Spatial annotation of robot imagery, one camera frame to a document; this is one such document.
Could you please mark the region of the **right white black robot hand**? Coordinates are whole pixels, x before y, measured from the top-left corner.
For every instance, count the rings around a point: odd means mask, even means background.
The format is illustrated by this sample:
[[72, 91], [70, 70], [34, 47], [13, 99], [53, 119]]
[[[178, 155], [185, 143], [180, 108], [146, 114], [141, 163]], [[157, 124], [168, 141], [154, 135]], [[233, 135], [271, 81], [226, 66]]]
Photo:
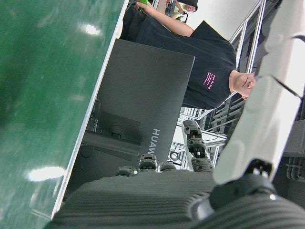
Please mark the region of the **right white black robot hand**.
[[82, 185], [49, 229], [302, 229], [272, 185], [305, 86], [305, 3], [284, 0], [258, 83], [211, 172], [167, 169]]

